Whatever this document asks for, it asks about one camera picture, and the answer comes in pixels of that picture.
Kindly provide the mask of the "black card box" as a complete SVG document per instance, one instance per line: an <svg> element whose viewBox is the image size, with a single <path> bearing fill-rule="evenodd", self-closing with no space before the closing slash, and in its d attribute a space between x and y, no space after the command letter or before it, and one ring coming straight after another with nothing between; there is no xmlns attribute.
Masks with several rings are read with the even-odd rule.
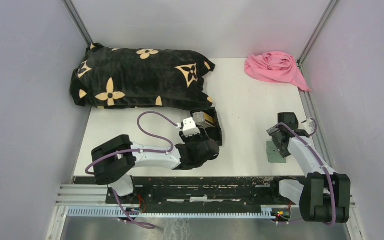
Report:
<svg viewBox="0 0 384 240"><path fill-rule="evenodd" d="M210 107L210 108L206 108L206 109L197 109L197 110L192 110L190 111L190 116L192 117L192 114L195 113L195 112L204 112L210 116L212 116L213 118L215 118L216 120L216 126L215 127L203 127L203 126L200 126L200 127L203 127L207 134L209 135L209 137L211 139L214 139L216 141L216 143L221 147L223 146L223 134L222 134L222 128L221 128L221 125L220 125L220 121L218 119L218 113L217 113L217 110L215 107Z"/></svg>

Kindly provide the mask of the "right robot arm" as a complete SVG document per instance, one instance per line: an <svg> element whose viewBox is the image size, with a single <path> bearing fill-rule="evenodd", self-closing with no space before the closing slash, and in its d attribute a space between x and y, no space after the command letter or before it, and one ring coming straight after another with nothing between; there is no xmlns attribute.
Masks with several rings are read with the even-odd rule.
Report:
<svg viewBox="0 0 384 240"><path fill-rule="evenodd" d="M268 196L275 204L287 199L297 204L305 222L345 224L350 217L351 180L329 166L310 143L317 130L312 117L299 122L293 112L278 113L277 124L267 133L283 158L294 157L304 179L282 179L269 189Z"/></svg>

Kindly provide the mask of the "green card holder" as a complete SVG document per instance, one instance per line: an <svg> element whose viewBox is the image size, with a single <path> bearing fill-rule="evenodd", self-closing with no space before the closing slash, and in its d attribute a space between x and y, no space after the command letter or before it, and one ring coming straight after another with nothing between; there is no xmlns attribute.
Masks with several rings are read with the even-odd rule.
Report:
<svg viewBox="0 0 384 240"><path fill-rule="evenodd" d="M286 164L287 160L281 156L279 150L272 141L266 142L267 161L271 164Z"/></svg>

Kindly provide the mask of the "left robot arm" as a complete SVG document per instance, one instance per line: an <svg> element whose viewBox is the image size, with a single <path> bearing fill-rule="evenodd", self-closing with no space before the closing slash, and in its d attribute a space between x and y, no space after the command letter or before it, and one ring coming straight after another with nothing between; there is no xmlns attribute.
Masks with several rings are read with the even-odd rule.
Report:
<svg viewBox="0 0 384 240"><path fill-rule="evenodd" d="M134 168L155 167L188 171L202 167L219 156L220 147L205 129L185 136L179 133L182 143L169 147L146 146L130 140L127 134L119 135L94 148L92 163L85 173L94 176L95 184L106 185L110 192L129 204L136 200L138 191L128 172Z"/></svg>

